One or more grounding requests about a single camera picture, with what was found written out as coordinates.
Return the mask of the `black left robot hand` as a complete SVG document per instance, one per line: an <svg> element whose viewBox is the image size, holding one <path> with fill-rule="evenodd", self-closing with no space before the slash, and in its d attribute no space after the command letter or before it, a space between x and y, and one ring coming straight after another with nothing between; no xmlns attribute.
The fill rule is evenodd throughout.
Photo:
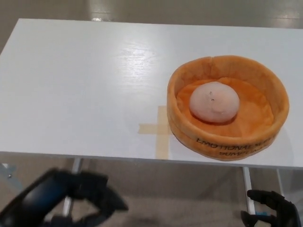
<svg viewBox="0 0 303 227"><path fill-rule="evenodd" d="M116 211L128 211L117 192L107 185L106 175L72 173L59 169L45 172L14 198L0 213L2 227L96 227ZM66 197L87 200L97 212L78 221L68 216L45 217Z"/></svg>

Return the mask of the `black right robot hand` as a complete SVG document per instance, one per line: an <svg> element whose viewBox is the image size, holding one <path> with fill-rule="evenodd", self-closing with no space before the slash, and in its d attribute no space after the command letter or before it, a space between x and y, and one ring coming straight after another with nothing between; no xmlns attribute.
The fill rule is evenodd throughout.
<svg viewBox="0 0 303 227"><path fill-rule="evenodd" d="M241 211L241 220L246 227L300 227L301 221L296 206L275 191L248 190L247 196L276 211L276 215L257 215Z"/></svg>

